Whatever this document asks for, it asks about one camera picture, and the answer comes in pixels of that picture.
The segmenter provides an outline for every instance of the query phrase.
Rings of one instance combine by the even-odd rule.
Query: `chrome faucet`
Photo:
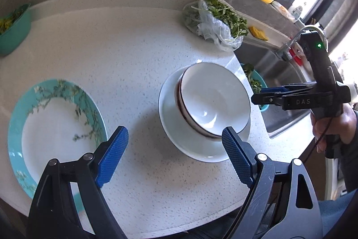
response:
[[[296,41],[299,39],[299,37],[301,36],[301,33],[305,32],[305,31],[316,31],[318,32],[321,40],[323,41],[323,45],[326,48],[326,50],[328,50],[328,40],[326,35],[324,34],[324,32],[319,28],[316,27],[314,25],[306,25],[304,26],[297,34],[295,37],[292,38],[291,41],[289,41],[288,43],[283,43],[283,45],[277,49],[275,51],[276,56],[279,59],[282,59],[284,61],[289,61],[292,59],[291,54],[289,53],[289,49],[291,48],[291,46],[296,43]]]

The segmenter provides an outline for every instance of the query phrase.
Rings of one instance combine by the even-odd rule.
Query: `bowl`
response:
[[[252,77],[253,79],[255,79],[255,80],[260,81],[260,83],[261,83],[261,85],[262,85],[261,88],[267,88],[267,85],[266,85],[264,79],[261,77],[261,75],[259,75],[259,73],[258,73],[256,70],[254,70],[254,71],[251,73],[251,77]],[[269,106],[269,105],[263,105],[263,106],[261,107],[261,109],[260,109],[260,112],[264,112],[265,110],[267,110],[267,109],[269,108],[268,106]]]
[[[23,9],[23,14],[2,35],[0,35],[0,56],[9,55],[26,38],[31,29],[30,4],[24,4],[17,10]]]
[[[228,69],[201,62],[188,67],[179,82],[178,102],[192,128],[221,138],[225,127],[238,133],[250,117],[251,104],[241,81]]]

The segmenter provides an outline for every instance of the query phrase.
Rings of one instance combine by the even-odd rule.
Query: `human hand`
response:
[[[324,130],[327,127],[327,124],[331,118],[322,118],[320,120],[316,120],[314,115],[311,113],[311,122],[313,126],[313,135],[316,137],[316,140],[322,135]],[[355,133],[357,128],[357,116],[353,111],[352,107],[345,103],[343,105],[343,114],[339,117],[333,118],[331,125],[329,126],[326,135],[339,135],[344,144],[349,144]],[[326,139],[323,137],[321,141],[317,144],[317,152],[323,152],[327,147]]]

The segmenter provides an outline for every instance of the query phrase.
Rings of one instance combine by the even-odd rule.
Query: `silver screw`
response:
[[[302,165],[302,161],[300,160],[300,159],[294,159],[293,160],[293,163],[295,164],[295,165],[297,165],[297,166],[301,166]]]
[[[57,163],[57,160],[54,158],[48,162],[48,165],[53,166],[53,165],[56,165],[56,163]]]
[[[83,155],[84,160],[91,160],[92,158],[93,158],[92,153],[86,153],[85,155]]]
[[[267,160],[267,156],[264,153],[258,154],[257,158],[259,158],[261,161],[266,161]]]

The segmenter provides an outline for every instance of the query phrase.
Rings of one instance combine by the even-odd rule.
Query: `stainless steel sink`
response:
[[[280,60],[267,47],[244,41],[240,48],[235,51],[235,54],[240,63],[251,63],[268,87],[305,82],[295,63]],[[262,117],[269,136],[273,138],[308,113],[309,110],[283,111],[281,107],[270,105],[266,111],[262,112]]]

